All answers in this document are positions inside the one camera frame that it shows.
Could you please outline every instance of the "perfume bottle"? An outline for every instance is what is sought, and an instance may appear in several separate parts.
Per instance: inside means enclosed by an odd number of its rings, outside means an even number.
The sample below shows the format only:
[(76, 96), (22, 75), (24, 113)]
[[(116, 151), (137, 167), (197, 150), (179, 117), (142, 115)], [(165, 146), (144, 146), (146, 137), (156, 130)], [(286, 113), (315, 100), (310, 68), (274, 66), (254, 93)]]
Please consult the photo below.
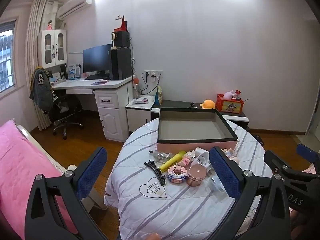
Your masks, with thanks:
[(168, 153), (162, 153), (158, 151), (149, 151), (153, 157), (155, 158), (157, 163), (166, 163), (167, 160), (170, 160), (170, 154)]

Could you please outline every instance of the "yellow plush toy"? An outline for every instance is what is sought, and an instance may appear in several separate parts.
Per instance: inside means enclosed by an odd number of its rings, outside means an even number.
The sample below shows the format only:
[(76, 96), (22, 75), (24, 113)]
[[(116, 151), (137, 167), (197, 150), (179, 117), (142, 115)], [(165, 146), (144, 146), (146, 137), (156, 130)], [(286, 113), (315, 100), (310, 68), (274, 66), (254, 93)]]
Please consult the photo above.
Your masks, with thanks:
[(204, 108), (204, 109), (215, 109), (216, 108), (216, 104), (212, 100), (209, 100), (209, 99), (204, 101), (203, 104), (201, 104), (200, 106), (202, 106), (202, 108)]

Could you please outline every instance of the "wooden floor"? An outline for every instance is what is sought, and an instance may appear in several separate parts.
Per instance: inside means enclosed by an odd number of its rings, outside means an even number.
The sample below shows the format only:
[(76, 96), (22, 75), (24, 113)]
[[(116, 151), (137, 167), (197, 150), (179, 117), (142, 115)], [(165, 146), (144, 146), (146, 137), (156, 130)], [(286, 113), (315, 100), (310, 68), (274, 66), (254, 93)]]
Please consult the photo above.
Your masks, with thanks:
[[(84, 125), (84, 128), (81, 130), (78, 126), (73, 125), (68, 127), (67, 140), (62, 138), (62, 129), (58, 130), (56, 136), (53, 136), (52, 127), (42, 132), (36, 128), (31, 132), (31, 135), (65, 168), (71, 164), (78, 165), (87, 159), (97, 147), (105, 147), (108, 152), (108, 161), (94, 185), (103, 197), (108, 176), (123, 144), (104, 138), (97, 115), (82, 113), (79, 121)], [(295, 153), (297, 143), (292, 136), (263, 133), (259, 135), (265, 143), (265, 150), (273, 150), (294, 169), (303, 171), (309, 167), (310, 164)], [(90, 215), (110, 240), (116, 239), (119, 234), (118, 210), (112, 207), (108, 207), (107, 211), (93, 208)]]

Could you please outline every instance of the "pink bedspread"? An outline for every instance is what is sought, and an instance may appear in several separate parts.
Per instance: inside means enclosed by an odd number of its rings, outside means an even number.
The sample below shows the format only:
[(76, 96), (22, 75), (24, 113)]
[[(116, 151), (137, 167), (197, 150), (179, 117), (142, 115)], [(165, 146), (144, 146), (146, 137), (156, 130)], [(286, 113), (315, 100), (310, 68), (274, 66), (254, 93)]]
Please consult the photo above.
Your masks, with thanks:
[[(22, 239), (29, 193), (39, 173), (46, 178), (61, 176), (14, 122), (8, 121), (0, 127), (0, 209)], [(63, 202), (59, 207), (69, 230), (76, 232)]]

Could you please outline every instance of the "hand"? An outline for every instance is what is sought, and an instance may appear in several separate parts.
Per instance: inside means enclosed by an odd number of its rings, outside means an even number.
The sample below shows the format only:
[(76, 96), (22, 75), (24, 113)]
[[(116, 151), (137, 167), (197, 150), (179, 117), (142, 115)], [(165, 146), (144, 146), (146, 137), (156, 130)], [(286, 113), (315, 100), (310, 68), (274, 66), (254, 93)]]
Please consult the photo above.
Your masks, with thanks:
[(157, 233), (150, 234), (146, 240), (161, 240), (161, 237)]

